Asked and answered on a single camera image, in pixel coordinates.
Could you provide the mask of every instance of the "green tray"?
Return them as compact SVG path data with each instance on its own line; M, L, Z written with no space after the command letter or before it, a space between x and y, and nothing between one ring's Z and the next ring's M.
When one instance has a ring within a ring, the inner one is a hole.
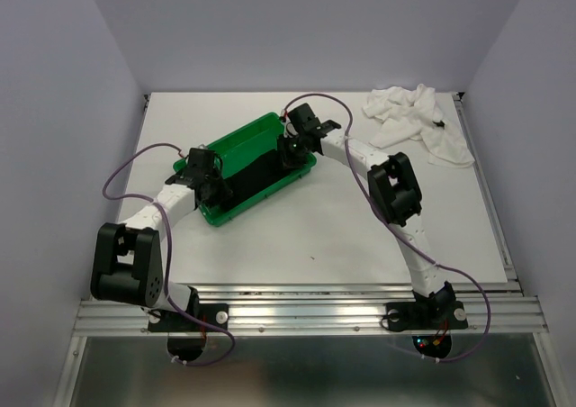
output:
M234 132L214 141L208 145L208 149L218 153L224 161L222 175L224 178L238 173L242 168L248 166L260 155L267 151L276 149L276 138L284 132L284 125L276 113L268 113L259 119L235 130ZM308 155L308 162L304 167L294 170L290 175L282 178L258 194L248 198L243 203L224 212L219 206L200 206L200 211L206 221L216 227L240 215L256 203L264 200L269 195L289 185L296 179L310 173L316 164L316 157L311 153Z

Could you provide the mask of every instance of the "wall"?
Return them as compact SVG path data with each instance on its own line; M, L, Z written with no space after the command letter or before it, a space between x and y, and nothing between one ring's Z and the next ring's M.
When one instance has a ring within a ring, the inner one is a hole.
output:
M517 0L95 0L146 91L462 90Z
M540 297L572 388L575 93L576 2L520 0L464 98L520 280Z
M143 105L93 0L0 0L0 33L0 404L28 407L51 403Z

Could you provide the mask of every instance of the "table surface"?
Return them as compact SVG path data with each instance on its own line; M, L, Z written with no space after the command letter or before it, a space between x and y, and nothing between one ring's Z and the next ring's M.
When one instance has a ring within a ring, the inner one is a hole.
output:
M187 151L279 112L300 93L154 93L138 149L165 141ZM368 93L334 93L355 115L352 135L369 141L378 122L362 113ZM451 94L436 99L458 122ZM321 121L345 125L346 112L321 98L307 100ZM482 283L506 282L502 258L473 167L428 164L420 141L386 150L406 153L422 189L422 216L433 257ZM199 211L174 228L171 279L189 284L406 284L408 269L396 240L374 218L349 169L318 155L310 174L221 227ZM172 174L176 154L155 149L134 162L127 190L156 195ZM142 203L122 203L120 220ZM465 282L448 274L451 282Z

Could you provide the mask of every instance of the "crumpled white cloth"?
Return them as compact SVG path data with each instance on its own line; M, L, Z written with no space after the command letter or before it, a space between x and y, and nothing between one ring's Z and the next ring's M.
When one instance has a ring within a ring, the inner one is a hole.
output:
M373 90L364 113L382 122L381 129L370 140L376 148L385 149L407 139L423 140L430 152L430 164L469 167L474 162L460 128L438 107L433 87Z

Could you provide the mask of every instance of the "wire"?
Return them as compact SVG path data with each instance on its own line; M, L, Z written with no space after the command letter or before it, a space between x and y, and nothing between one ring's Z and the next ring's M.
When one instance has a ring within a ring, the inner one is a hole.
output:
M321 98L330 99L330 100L342 105L342 107L344 107L344 109L346 110L346 112L348 114L348 119L349 119L348 125L344 131L344 149L346 151L346 159L348 160L348 165L350 166L350 171L352 172L352 176L354 177L354 180L358 184L360 191L362 191L364 198L366 199L368 204L370 204L370 207L372 208L372 212L374 213L376 218L382 224L384 224L386 229L388 229L388 231L390 233L392 233L392 235L394 235L394 237L397 240L399 240L404 245L406 245L408 248L410 248L412 251L414 251L416 254L418 254L419 256L424 258L428 263L430 263L431 265L440 267L441 269L444 269L448 272L454 272L458 275L464 276L465 278L470 280L470 282L472 282L472 284L474 284L474 286L478 289L478 291L482 295L482 298L484 299L484 302L486 303L486 327L484 328L484 332L482 333L480 340L476 343L476 345L474 347L470 348L470 350L462 353L461 355L457 355L455 357L449 357L449 358L445 358L445 359L440 359L439 362L442 362L442 363L456 362L458 360L464 359L465 357L469 357L472 353L474 353L476 350L478 350L478 348L484 343L484 341L486 340L486 337L488 336L488 333L490 332L490 326L491 326L491 321L492 321L492 310L491 310L491 306L490 306L490 300L488 299L488 295L486 295L486 292L484 291L482 286L474 278L472 278L470 275L465 273L463 270L456 269L455 267L445 266L445 265L442 265L442 264L436 262L432 257L430 257L426 253L422 252L420 249L418 249L417 247L412 245L410 242L408 242L406 239L404 239L401 236L401 234L398 231L396 231L395 229L393 229L388 224L388 222L386 222L386 220L382 217L382 215L380 214L380 211L378 209L378 206L376 206L376 203L370 198L370 195L366 191L366 188L362 184L362 181L360 180L360 176L358 175L358 172L356 171L356 168L354 167L354 162L352 162L352 155L350 154L350 148L348 146L348 137L350 134L350 130L352 129L352 124L354 123L354 115L352 114L352 111L350 110L350 108L343 101L336 98L335 96L322 94L322 93L309 93L309 94L296 96L294 99L292 99L292 101L290 101L284 107L284 111L285 111L284 116L287 114L288 109L290 108L290 106L292 104L294 104L297 101L300 101L303 98L307 98L307 97L311 97L311 96L317 96L317 97L321 97Z
M204 327L205 329L210 329L213 330L215 332L219 332L219 333L223 333L225 335L227 335L230 338L231 341L231 345L229 347L229 349L222 354L220 357L217 357L213 360L209 360L207 362L202 362L200 364L197 364L195 362L186 362L183 360L180 360L178 357L171 357L173 361L181 364L181 365L185 365L185 366L208 366L208 365L213 365L217 362L220 362L222 359L224 359L225 357L227 357L232 350L234 349L234 347L236 347L236 340L234 339L234 335L232 335L228 330L225 330L223 328L219 328L218 326L214 326L213 324L207 323L205 321L201 321L199 319L196 319L193 315L190 315L188 312L186 312L185 310L183 310L182 308L180 308L170 297L170 292L168 290L168 285L169 282L168 280L170 279L170 269L172 266L172 230L170 228L170 222L168 221L168 215L166 213L166 210L164 209L164 207L162 206L162 204L156 202L152 197L148 197L147 195L144 194L137 194L137 193L127 193L127 194L120 194L120 195L110 195L108 194L108 186L110 185L110 183L118 176L118 174L125 169L134 159L136 159L137 157L139 157L140 155L142 155L144 152L147 152L151 149L154 148L161 148L161 147L167 147L167 148L172 148L178 151L178 154L180 156L182 156L182 150L180 148L178 148L176 145L171 144L171 143L155 143L155 144L151 144L149 146L147 146L144 149L139 150L138 152L136 152L134 155L132 155L132 157L130 157L127 161L125 161L124 163L122 163L118 168L116 168L116 170L114 170L114 172L110 175L110 177L108 177L108 179L106 179L106 182L104 183L104 186L102 188L102 195L106 200L113 200L113 201L119 201L119 200L123 200L125 198L137 198L140 200L144 200L145 202L154 204L154 206L156 206L156 208L158 209L158 211L160 212L160 215L162 216L162 222L164 223L164 227L166 230L166 273L164 275L164 295L166 296L166 299L168 301L168 303L170 303L170 305L175 309L176 312L178 312L182 317L184 317L185 319L187 319L188 321L191 321L192 323L197 324L198 326Z

